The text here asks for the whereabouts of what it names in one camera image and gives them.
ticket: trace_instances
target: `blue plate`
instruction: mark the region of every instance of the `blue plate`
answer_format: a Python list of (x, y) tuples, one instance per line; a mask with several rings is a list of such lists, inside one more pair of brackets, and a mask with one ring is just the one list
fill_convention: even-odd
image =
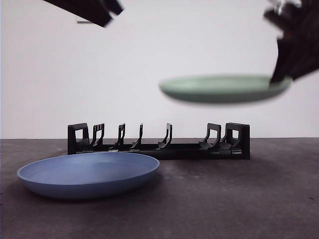
[(101, 152), (40, 160), (20, 168), (31, 191), (52, 198), (89, 199), (126, 192), (146, 183), (160, 162), (135, 153)]

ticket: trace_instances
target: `green plate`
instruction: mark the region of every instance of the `green plate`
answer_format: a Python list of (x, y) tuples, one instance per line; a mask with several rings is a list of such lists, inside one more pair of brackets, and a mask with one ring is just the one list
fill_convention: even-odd
[(163, 81), (168, 96), (199, 103), (244, 103), (273, 98), (292, 84), (291, 78), (270, 85), (270, 76), (198, 76)]

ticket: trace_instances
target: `plate rim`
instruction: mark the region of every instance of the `plate rim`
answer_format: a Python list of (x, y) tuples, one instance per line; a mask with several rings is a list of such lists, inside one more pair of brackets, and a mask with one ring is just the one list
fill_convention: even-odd
[[(80, 155), (93, 155), (93, 154), (135, 154), (136, 153), (130, 153), (130, 152), (95, 152), (95, 153), (83, 153), (83, 154), (80, 154)], [(16, 172), (17, 176), (19, 179), (25, 181), (25, 182), (28, 182), (28, 183), (36, 183), (36, 184), (41, 184), (41, 185), (60, 185), (60, 186), (84, 186), (84, 185), (93, 185), (93, 184), (105, 184), (105, 183), (115, 183), (115, 182), (120, 182), (120, 181), (123, 181), (123, 180), (128, 180), (128, 179), (133, 179), (133, 178), (136, 178), (136, 177), (140, 177), (140, 176), (143, 176), (143, 175), (147, 175), (149, 173), (152, 173), (154, 171), (156, 171), (158, 169), (158, 167), (160, 166), (160, 162), (158, 159), (154, 158), (154, 157), (151, 157), (151, 156), (148, 156), (148, 155), (145, 155), (145, 154), (138, 154), (138, 155), (142, 155), (146, 158), (150, 158), (152, 160), (154, 160), (156, 162), (156, 166), (154, 168), (152, 168), (149, 172), (147, 173), (143, 173), (143, 174), (139, 174), (139, 175), (136, 175), (136, 176), (133, 176), (133, 177), (127, 177), (127, 178), (122, 178), (122, 179), (119, 179), (119, 180), (111, 180), (111, 181), (100, 181), (100, 182), (91, 182), (91, 183), (77, 183), (77, 184), (61, 184), (61, 183), (43, 183), (43, 182), (37, 182), (37, 181), (34, 181), (34, 180), (29, 180), (27, 179), (26, 177), (22, 176), (21, 175), (21, 170), (23, 170), (24, 168), (32, 165), (32, 164), (36, 164), (38, 162), (42, 162), (42, 161), (47, 161), (47, 160), (51, 160), (51, 159), (54, 159), (54, 158), (61, 158), (61, 157), (68, 157), (68, 156), (75, 156), (76, 154), (70, 154), (70, 155), (62, 155), (62, 156), (57, 156), (57, 157), (52, 157), (52, 158), (45, 158), (45, 159), (41, 159), (41, 160), (38, 160), (38, 161), (35, 161), (35, 162), (32, 162), (32, 163), (29, 163), (21, 168), (18, 169), (18, 171)]]

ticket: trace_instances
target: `table surface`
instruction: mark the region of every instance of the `table surface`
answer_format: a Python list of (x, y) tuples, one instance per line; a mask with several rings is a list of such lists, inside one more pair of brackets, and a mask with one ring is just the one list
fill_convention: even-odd
[(104, 199), (25, 189), (16, 171), (66, 145), (1, 140), (3, 239), (319, 238), (319, 138), (252, 139), (251, 160), (161, 161), (145, 186)]

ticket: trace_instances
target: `black dish rack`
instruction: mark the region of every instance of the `black dish rack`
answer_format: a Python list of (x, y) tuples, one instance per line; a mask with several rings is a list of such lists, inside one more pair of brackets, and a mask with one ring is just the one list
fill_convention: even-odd
[[(76, 139), (77, 130), (83, 130), (82, 139)], [(214, 143), (209, 143), (210, 131), (217, 131)], [(238, 131), (238, 138), (233, 131)], [(149, 155), (159, 160), (171, 159), (250, 159), (250, 127), (247, 124), (227, 123), (225, 136), (221, 138), (221, 125), (208, 123), (207, 135), (202, 141), (191, 143), (172, 142), (172, 125), (167, 123), (165, 138), (158, 143), (142, 143), (143, 124), (136, 142), (124, 143), (125, 124), (119, 125), (119, 135), (114, 144), (103, 144), (105, 125), (93, 126), (93, 139), (90, 142), (86, 123), (68, 126), (68, 154), (89, 152), (130, 152)]]

